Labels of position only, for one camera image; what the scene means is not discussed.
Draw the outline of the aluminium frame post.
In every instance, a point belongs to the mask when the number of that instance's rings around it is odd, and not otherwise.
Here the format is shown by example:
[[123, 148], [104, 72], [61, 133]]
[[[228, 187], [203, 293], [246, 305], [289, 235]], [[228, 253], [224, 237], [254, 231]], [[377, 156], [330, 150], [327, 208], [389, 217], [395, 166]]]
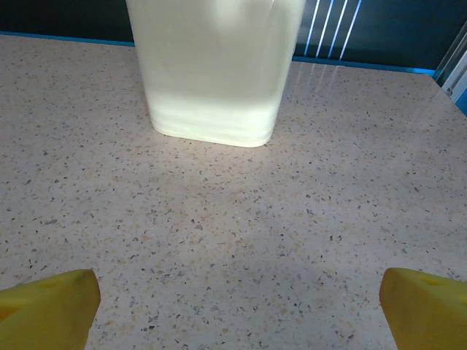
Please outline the aluminium frame post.
[[467, 81], [467, 21], [441, 59], [433, 79], [450, 98], [458, 100], [463, 81]]

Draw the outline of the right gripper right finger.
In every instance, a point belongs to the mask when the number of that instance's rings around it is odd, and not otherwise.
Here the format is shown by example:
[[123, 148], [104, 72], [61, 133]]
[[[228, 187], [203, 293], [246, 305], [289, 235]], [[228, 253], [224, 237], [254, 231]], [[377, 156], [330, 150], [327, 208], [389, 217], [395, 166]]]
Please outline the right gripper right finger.
[[379, 301], [397, 350], [467, 350], [467, 282], [389, 268]]

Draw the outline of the cream knife block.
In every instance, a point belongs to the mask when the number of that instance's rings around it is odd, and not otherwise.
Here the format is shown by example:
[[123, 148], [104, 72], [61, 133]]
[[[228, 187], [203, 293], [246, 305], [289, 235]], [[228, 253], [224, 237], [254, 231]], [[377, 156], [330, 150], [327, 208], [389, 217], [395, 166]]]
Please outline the cream knife block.
[[306, 0], [126, 0], [154, 129], [238, 147], [274, 130]]

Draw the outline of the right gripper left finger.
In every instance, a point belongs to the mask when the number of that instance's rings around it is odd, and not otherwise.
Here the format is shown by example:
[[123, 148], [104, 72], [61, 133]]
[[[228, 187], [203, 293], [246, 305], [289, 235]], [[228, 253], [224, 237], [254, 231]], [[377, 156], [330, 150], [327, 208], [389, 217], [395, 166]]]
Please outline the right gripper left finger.
[[85, 269], [0, 290], [0, 350], [84, 350], [100, 301]]

